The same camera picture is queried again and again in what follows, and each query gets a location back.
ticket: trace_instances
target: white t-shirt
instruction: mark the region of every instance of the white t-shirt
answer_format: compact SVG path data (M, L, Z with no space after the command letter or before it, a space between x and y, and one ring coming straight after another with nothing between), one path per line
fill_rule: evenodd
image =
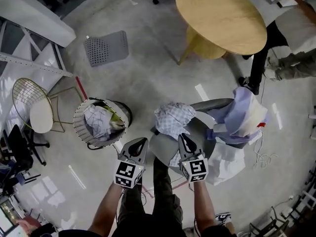
M316 11L316 0L309 0L308 3ZM298 5L279 16L276 25L293 53L308 52L316 48L316 25Z

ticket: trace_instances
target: laundry basket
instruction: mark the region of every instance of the laundry basket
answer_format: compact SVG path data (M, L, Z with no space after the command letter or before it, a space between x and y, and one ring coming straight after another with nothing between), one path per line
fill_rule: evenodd
M84 110L89 105L91 104L99 105L100 102L110 107L124 123L124 130L118 134L115 134L114 137L112 138L110 137L110 139L107 141L100 141L98 139L93 138L93 135L90 133L90 131L87 128L87 124L84 117ZM110 146L114 142L118 141L123 136L123 134L126 133L126 130L130 126L131 123L132 123L132 112L130 108L127 107L124 103L111 101L108 99L101 100L97 98L88 98L83 103L81 103L81 105L77 108L75 112L74 120L73 120L74 129L77 135L82 141L87 143L88 148L91 150L101 149L106 146Z

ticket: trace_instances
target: white column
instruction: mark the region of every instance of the white column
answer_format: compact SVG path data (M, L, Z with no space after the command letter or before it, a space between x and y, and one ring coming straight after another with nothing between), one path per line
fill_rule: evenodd
M62 47L76 38L72 28L37 0L0 0L0 16Z

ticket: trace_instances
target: gray chair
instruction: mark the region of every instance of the gray chair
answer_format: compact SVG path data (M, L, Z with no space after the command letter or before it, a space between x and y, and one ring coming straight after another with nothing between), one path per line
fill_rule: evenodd
M212 109L219 109L229 105L233 99L231 98L222 98L222 99L214 99L209 101L204 101L196 104L192 104L191 106L197 112L207 113ZM206 132L209 129L206 124L204 124L198 118L193 118L190 123L185 127L185 129L190 132L190 134L202 145L205 157L208 159L211 157L216 141L211 141L206 139ZM155 128L153 129L154 135L151 137L149 142L149 148L154 153L154 155L166 166L169 166L170 160L174 157L174 155L178 151L178 142L174 140L172 137L159 133ZM229 144L232 147L242 149L247 143L241 144ZM181 174L180 168L171 167L176 173Z

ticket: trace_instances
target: red line on floor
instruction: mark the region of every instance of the red line on floor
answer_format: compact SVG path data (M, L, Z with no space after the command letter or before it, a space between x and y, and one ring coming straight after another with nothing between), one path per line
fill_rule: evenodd
M77 80L77 83L78 83L78 85L79 85L79 88L80 88L80 90L81 90L81 92L82 92L82 94L83 94L83 96L84 96L84 99L85 99L85 100L88 99L87 94L85 93L85 90L83 89L83 86L82 86L82 84L81 84L81 82L80 82L80 80L79 80L79 77L76 77L76 80Z
M186 183L188 183L188 181L185 181L181 184L178 184L177 186L173 187L172 189L175 190L176 188L181 187L181 186L185 185Z
M154 196L146 189L146 187L144 185L142 185L142 187L143 187L144 191L147 192L151 198L154 198Z

